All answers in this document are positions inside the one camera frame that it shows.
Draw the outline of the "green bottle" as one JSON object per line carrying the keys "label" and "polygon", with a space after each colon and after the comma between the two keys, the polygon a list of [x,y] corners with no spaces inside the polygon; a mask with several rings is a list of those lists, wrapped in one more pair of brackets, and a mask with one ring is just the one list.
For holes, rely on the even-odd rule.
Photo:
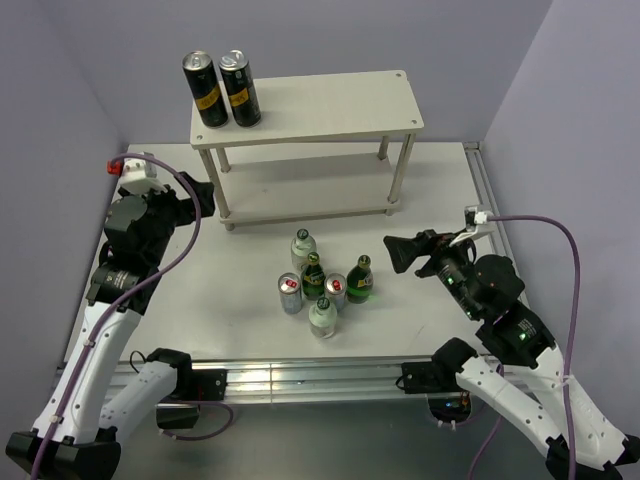
{"label": "green bottle", "polygon": [[373,289],[373,273],[371,270],[371,258],[361,255],[356,265],[347,275],[346,298],[354,304],[365,303]]}
{"label": "green bottle", "polygon": [[325,272],[320,264],[320,255],[310,252],[303,270],[302,291],[304,296],[315,301],[324,295]]}

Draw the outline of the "clear bottle front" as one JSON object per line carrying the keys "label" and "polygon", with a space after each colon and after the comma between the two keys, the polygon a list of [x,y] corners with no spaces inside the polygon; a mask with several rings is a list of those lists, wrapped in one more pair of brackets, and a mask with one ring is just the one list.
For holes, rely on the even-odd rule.
{"label": "clear bottle front", "polygon": [[334,335],[337,309],[330,299],[320,297],[309,309],[309,326],[312,334],[321,339]]}

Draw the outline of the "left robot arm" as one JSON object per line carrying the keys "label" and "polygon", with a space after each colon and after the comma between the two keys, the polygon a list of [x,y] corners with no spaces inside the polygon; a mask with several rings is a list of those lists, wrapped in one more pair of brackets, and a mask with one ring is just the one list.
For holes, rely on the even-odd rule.
{"label": "left robot arm", "polygon": [[31,429],[12,433],[6,445],[6,455],[34,479],[112,478],[143,417],[161,400],[185,399],[194,389],[190,355],[158,348],[118,394],[106,397],[157,288],[172,235],[215,212],[213,184],[181,177],[189,186],[186,199],[153,180],[144,193],[120,187],[108,208],[106,240],[66,367]]}

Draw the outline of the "clear bottle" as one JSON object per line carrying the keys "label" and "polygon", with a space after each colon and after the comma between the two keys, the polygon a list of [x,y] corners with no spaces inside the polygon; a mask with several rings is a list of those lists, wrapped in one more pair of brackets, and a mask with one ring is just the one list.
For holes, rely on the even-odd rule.
{"label": "clear bottle", "polygon": [[290,251],[294,271],[301,272],[307,263],[308,255],[317,251],[316,240],[307,229],[301,228],[291,242]]}
{"label": "clear bottle", "polygon": [[330,299],[320,297],[309,309],[309,326],[312,334],[321,339],[334,335],[337,309]]}

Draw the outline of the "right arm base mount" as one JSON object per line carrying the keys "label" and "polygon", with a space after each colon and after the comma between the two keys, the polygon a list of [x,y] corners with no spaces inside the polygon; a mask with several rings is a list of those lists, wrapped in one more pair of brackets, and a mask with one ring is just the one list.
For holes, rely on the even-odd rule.
{"label": "right arm base mount", "polygon": [[395,386],[406,395],[425,395],[431,415],[442,422],[463,422],[472,413],[468,391],[436,362],[404,362]]}

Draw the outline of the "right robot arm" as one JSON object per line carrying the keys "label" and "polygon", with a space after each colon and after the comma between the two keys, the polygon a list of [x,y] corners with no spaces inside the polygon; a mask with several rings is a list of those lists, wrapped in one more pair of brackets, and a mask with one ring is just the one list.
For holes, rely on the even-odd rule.
{"label": "right robot arm", "polygon": [[511,384],[459,338],[433,354],[435,383],[478,396],[525,435],[554,478],[620,478],[619,466],[639,460],[638,437],[616,428],[564,373],[555,338],[519,299],[524,284],[512,261],[495,254],[473,260],[473,242],[454,238],[426,230],[413,238],[387,236],[383,243],[397,273],[427,257],[416,276],[441,281],[466,316],[479,322],[476,335],[485,349],[528,389]]}

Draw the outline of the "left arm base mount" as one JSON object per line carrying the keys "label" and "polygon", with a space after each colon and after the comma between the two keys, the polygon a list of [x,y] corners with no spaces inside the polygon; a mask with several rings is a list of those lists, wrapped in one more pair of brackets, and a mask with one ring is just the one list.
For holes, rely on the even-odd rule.
{"label": "left arm base mount", "polygon": [[222,401],[226,385],[225,369],[194,370],[185,389],[169,394],[156,406],[157,426],[170,431],[192,429],[202,416],[202,407],[187,401]]}

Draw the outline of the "silver can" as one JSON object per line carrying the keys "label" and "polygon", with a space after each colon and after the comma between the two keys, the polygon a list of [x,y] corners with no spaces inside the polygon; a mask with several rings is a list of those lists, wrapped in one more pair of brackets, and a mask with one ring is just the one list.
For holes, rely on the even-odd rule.
{"label": "silver can", "polygon": [[346,304],[346,287],[346,279],[339,273],[328,274],[325,278],[325,296],[333,302],[338,312],[343,310]]}
{"label": "silver can", "polygon": [[278,279],[278,292],[282,309],[289,315],[295,315],[302,309],[301,280],[293,272],[282,274]]}

